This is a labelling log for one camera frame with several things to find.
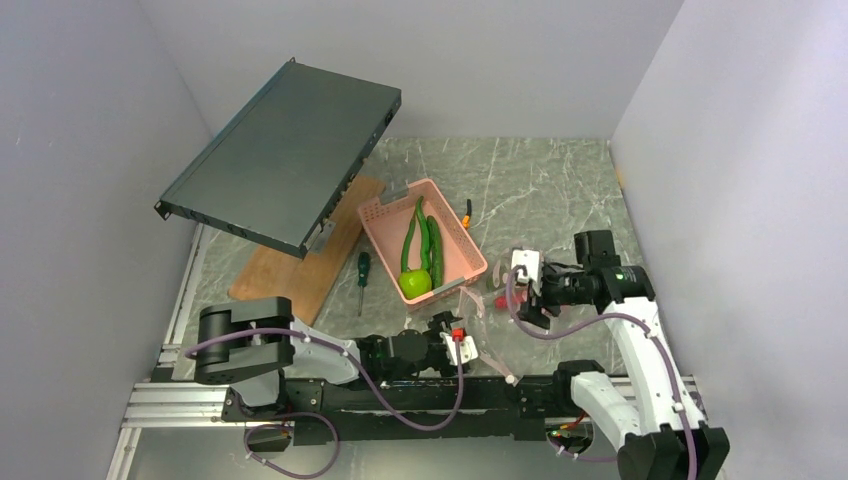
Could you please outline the green fake apple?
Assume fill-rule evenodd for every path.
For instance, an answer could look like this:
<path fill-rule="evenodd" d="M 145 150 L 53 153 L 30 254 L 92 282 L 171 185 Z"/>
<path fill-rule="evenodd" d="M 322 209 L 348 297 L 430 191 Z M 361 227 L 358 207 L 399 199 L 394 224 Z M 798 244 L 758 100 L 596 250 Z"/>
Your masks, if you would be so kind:
<path fill-rule="evenodd" d="M 432 279 L 425 269 L 403 271 L 397 284 L 406 300 L 414 300 L 433 289 Z"/>

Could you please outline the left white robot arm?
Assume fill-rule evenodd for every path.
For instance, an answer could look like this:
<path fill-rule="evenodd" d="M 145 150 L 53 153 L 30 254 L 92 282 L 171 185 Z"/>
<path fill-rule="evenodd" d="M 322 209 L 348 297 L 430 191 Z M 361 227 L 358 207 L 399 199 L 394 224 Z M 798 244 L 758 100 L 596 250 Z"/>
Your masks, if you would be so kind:
<path fill-rule="evenodd" d="M 456 320 L 443 312 L 424 332 L 339 339 L 297 318 L 289 299 L 269 297 L 204 308 L 197 343 L 184 355 L 195 363 L 196 382 L 226 384 L 258 417 L 272 420 L 287 406 L 287 367 L 343 387 L 411 379 L 429 369 L 457 375 L 479 351 L 473 337 L 453 325 Z"/>

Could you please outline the thin green fake chili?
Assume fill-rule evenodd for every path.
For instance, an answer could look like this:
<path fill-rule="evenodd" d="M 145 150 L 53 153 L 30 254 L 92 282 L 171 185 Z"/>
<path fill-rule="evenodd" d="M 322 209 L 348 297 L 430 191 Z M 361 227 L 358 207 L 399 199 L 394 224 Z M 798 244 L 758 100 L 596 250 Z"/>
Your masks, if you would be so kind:
<path fill-rule="evenodd" d="M 416 215 L 412 214 L 409 220 L 409 225 L 407 228 L 407 232 L 404 238 L 404 242 L 402 245 L 401 256 L 400 256 L 400 268 L 401 272 L 407 272 L 410 270 L 409 268 L 409 251 L 411 247 L 412 240 L 416 231 Z"/>

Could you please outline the dark green fake cucumber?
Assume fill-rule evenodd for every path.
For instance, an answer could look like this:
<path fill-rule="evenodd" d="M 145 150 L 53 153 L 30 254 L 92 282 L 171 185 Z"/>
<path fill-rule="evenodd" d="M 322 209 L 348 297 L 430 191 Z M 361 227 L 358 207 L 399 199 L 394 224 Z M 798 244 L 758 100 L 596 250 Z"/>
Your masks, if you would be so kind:
<path fill-rule="evenodd" d="M 437 289 L 444 282 L 444 259 L 443 259 L 443 241 L 439 224 L 436 218 L 432 215 L 427 217 L 430 233 L 430 256 L 431 269 L 429 270 L 432 279 L 433 289 Z"/>

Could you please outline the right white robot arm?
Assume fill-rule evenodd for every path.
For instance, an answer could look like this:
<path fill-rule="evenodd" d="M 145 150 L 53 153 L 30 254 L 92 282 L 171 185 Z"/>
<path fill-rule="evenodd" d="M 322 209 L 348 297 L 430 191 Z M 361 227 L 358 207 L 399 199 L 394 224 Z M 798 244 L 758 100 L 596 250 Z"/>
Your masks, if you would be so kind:
<path fill-rule="evenodd" d="M 562 363 L 551 401 L 588 415 L 616 449 L 622 479 L 716 479 L 730 451 L 684 385 L 661 324 L 646 271 L 626 266 L 608 230 L 574 236 L 576 262 L 545 260 L 538 250 L 511 253 L 505 300 L 516 325 L 556 340 L 598 323 L 616 342 L 634 389 L 627 401 L 595 361 Z"/>

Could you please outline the clear zip top bag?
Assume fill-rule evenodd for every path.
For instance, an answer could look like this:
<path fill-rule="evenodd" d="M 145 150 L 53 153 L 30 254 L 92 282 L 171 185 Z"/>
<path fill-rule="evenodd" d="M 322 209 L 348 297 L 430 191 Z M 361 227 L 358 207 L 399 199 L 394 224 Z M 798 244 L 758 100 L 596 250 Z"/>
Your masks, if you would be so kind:
<path fill-rule="evenodd" d="M 536 370 L 534 362 L 545 346 L 516 325 L 506 306 L 505 286 L 512 254 L 523 248 L 522 242 L 514 241 L 498 253 L 479 283 L 460 289 L 456 309 L 478 351 L 473 373 L 498 375 L 509 386 L 516 386 Z"/>

